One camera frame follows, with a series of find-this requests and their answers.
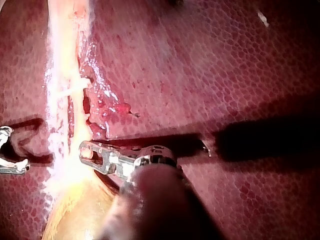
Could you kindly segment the right arm instrument jaw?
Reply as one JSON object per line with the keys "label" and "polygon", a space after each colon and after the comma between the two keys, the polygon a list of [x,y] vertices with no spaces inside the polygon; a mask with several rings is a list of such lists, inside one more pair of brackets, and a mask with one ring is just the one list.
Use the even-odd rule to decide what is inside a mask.
{"label": "right arm instrument jaw", "polygon": [[0,159],[0,173],[1,174],[13,174],[23,175],[30,169],[30,163],[28,159],[24,159],[19,162],[9,162],[3,158]]}
{"label": "right arm instrument jaw", "polygon": [[8,141],[11,134],[14,130],[10,126],[1,126],[0,127],[0,148]]}

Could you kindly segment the left arm instrument jaw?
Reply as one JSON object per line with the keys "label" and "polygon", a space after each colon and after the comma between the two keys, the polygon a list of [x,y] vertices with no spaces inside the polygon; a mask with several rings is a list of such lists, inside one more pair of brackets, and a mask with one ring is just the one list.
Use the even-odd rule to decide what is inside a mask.
{"label": "left arm instrument jaw", "polygon": [[81,163],[103,175],[115,175],[127,180],[134,171],[138,152],[124,147],[83,141],[78,148]]}

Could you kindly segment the left arm instrument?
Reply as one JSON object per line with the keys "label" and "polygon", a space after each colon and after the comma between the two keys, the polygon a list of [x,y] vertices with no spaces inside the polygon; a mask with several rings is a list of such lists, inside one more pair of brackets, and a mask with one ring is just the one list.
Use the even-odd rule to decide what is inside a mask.
{"label": "left arm instrument", "polygon": [[165,164],[183,172],[175,154],[165,146],[150,145],[147,147],[132,148],[132,150],[135,152],[132,174],[137,168],[152,164]]}

